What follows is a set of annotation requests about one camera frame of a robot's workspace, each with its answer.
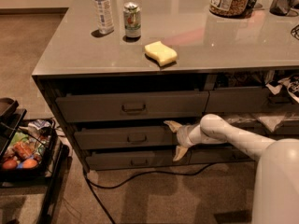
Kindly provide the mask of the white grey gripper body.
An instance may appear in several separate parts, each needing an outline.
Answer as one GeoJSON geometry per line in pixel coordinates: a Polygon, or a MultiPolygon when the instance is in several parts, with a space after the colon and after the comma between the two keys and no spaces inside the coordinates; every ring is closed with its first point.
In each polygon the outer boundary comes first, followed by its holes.
{"type": "Polygon", "coordinates": [[[201,128],[199,124],[183,125],[177,131],[178,143],[183,147],[192,147],[201,142],[201,128]]]}

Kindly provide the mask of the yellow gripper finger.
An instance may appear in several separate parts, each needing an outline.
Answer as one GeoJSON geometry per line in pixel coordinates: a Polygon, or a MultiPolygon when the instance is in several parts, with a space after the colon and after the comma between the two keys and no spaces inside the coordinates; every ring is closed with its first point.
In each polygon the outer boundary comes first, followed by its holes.
{"type": "Polygon", "coordinates": [[[173,161],[180,161],[187,152],[188,152],[187,147],[176,146],[176,151],[175,151],[175,156],[173,158],[173,161]]]}
{"type": "Polygon", "coordinates": [[[178,129],[181,127],[181,124],[173,121],[173,120],[165,120],[164,124],[166,124],[172,133],[176,133],[178,129]]]}

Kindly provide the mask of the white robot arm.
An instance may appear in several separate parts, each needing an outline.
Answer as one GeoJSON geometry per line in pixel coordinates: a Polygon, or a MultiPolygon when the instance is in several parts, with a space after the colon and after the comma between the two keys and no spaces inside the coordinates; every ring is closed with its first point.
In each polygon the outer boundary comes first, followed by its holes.
{"type": "Polygon", "coordinates": [[[274,140],[207,114],[199,123],[166,123],[177,135],[174,160],[199,144],[229,143],[257,162],[251,224],[299,224],[299,140],[274,140]]]}

